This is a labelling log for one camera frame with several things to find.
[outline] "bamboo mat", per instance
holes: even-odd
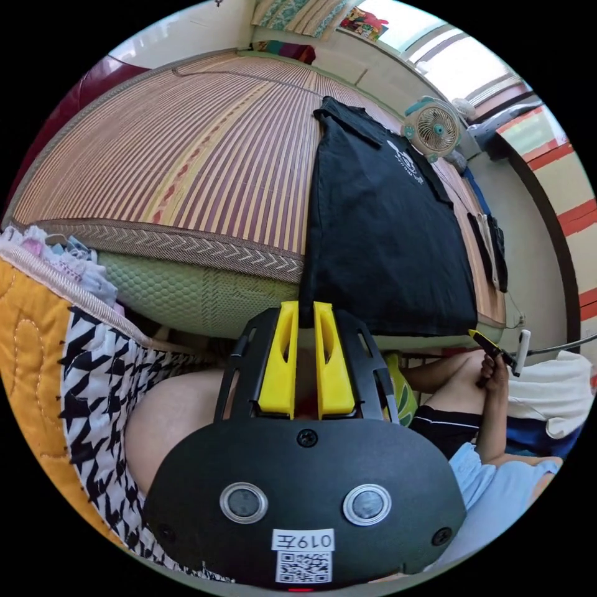
[[[230,52],[141,75],[84,109],[45,148],[14,195],[11,222],[74,234],[100,251],[298,284],[320,140],[312,113],[325,95],[400,130],[370,99],[300,63]],[[503,300],[481,275],[455,205],[479,314],[502,325]]]

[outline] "hand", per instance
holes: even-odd
[[[501,354],[496,357],[495,361],[488,354],[485,355],[481,365],[481,376],[488,380],[485,385],[488,392],[505,391],[507,395],[510,378]]]

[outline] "black and white shorts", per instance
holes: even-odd
[[[409,428],[427,438],[449,460],[462,444],[477,436],[480,426],[481,415],[423,405],[416,410]]]

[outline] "qr code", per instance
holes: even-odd
[[[331,582],[332,552],[278,552],[275,580],[296,585]]]

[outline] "black cloth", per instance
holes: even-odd
[[[481,253],[481,260],[483,261],[483,269],[488,282],[493,285],[493,264],[491,256],[486,245],[486,241],[481,230],[481,224],[476,216],[472,213],[468,214],[468,221],[473,229],[474,237],[479,246]],[[508,292],[508,266],[506,265],[506,245],[504,243],[504,232],[498,226],[498,221],[491,215],[487,216],[487,225],[489,228],[489,236],[491,237],[491,247],[496,262],[496,276],[500,292]]]
[[[445,188],[409,141],[326,97],[300,284],[302,327],[329,302],[374,335],[465,335],[473,274]]]
[[[420,406],[409,429],[428,439],[449,460],[466,442],[471,442],[481,427],[481,415],[448,412]]]

